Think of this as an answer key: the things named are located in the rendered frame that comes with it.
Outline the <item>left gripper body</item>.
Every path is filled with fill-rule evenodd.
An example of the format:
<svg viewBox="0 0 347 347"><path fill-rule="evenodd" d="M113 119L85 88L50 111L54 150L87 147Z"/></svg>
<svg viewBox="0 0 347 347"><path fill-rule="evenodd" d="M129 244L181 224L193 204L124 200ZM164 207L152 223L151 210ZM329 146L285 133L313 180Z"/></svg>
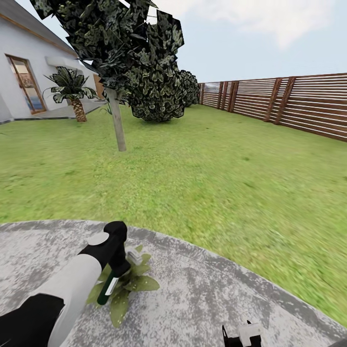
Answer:
<svg viewBox="0 0 347 347"><path fill-rule="evenodd" d="M126 273L131 268L131 264L126 260L125 251L117 256L112 256L108 261L108 264L117 274L118 278L124 275L124 273Z"/></svg>

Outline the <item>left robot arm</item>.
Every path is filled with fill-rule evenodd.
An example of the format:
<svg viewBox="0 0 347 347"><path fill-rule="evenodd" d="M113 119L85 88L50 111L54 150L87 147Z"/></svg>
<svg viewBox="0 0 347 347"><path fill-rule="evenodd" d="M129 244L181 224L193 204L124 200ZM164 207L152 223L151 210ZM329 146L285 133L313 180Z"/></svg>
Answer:
<svg viewBox="0 0 347 347"><path fill-rule="evenodd" d="M0 316L0 347L60 347L69 336L97 279L109 266L120 278L142 255L127 240L123 222L108 222L87 247L18 309Z"/></svg>

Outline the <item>insectifuge atomizer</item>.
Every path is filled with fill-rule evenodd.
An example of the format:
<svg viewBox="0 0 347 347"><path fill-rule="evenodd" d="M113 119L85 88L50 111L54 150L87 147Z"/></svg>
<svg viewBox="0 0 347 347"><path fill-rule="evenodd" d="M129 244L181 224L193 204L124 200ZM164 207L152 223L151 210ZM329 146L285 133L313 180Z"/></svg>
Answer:
<svg viewBox="0 0 347 347"><path fill-rule="evenodd" d="M114 270L111 271L111 273L109 274L109 277L97 299L98 303L101 305L106 304L109 301L109 295L112 294L112 291L118 281L118 276L117 274L114 272Z"/></svg>

